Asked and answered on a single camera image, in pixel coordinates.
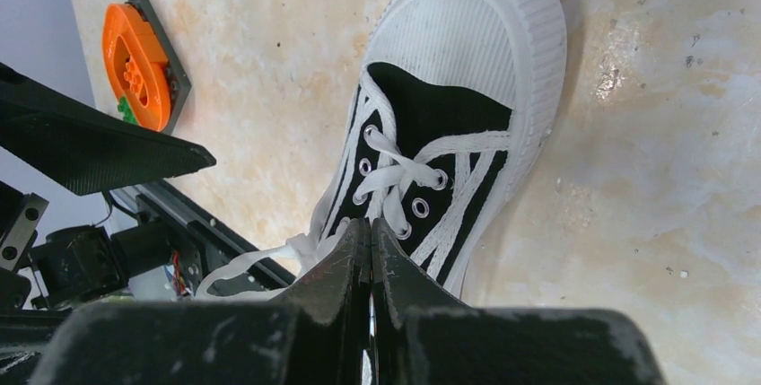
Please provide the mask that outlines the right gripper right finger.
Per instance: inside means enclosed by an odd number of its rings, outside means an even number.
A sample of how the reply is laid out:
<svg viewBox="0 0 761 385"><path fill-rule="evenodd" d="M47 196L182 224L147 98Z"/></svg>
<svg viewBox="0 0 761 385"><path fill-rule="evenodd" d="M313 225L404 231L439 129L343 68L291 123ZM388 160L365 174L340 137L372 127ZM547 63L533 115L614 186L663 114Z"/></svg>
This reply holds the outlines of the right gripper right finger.
<svg viewBox="0 0 761 385"><path fill-rule="evenodd" d="M372 224L373 377L379 384L662 384L643 332L602 309L475 308Z"/></svg>

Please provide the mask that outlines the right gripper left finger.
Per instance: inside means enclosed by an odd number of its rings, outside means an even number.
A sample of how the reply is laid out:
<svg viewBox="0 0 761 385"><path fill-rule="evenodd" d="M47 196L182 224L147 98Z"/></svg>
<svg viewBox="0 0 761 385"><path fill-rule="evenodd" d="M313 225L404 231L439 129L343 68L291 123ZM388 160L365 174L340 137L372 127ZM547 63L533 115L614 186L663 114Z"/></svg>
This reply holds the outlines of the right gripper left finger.
<svg viewBox="0 0 761 385"><path fill-rule="evenodd" d="M369 223L268 302L97 302L59 327L33 384L358 384Z"/></svg>

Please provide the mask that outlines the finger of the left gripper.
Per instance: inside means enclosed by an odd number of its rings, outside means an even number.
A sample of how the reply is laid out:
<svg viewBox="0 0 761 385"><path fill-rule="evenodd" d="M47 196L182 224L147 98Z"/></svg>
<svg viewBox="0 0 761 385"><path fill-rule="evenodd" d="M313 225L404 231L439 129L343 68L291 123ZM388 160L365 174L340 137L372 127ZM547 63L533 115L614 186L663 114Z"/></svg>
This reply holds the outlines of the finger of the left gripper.
<svg viewBox="0 0 761 385"><path fill-rule="evenodd" d="M77 196L195 173L202 145L129 124L1 66L1 146Z"/></svg>

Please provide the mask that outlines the black white sneaker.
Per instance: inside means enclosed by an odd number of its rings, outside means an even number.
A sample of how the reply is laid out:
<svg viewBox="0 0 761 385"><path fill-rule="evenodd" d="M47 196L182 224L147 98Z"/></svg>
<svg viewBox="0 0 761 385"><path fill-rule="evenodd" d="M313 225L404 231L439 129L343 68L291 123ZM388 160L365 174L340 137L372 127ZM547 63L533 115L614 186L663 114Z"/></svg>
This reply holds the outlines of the black white sneaker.
<svg viewBox="0 0 761 385"><path fill-rule="evenodd" d="M550 134L562 95L560 0L391 0L372 32L337 172L310 229L241 254L195 291L272 257L307 272L353 220L383 219L400 248L459 296L473 248Z"/></svg>

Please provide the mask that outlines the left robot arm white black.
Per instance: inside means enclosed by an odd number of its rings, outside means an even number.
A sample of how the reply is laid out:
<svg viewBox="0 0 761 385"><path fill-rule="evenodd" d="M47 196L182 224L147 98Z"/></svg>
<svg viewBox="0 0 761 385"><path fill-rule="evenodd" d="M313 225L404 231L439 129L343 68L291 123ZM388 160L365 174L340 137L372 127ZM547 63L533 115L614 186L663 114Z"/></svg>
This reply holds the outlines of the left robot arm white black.
<svg viewBox="0 0 761 385"><path fill-rule="evenodd" d="M77 196L102 194L186 175L215 165L203 146L107 116L1 66L1 146ZM144 215L133 228L107 234L98 223L50 233L29 249L1 243L1 265L31 267L47 294L37 309L61 309L127 287L134 276L176 257L167 226Z"/></svg>

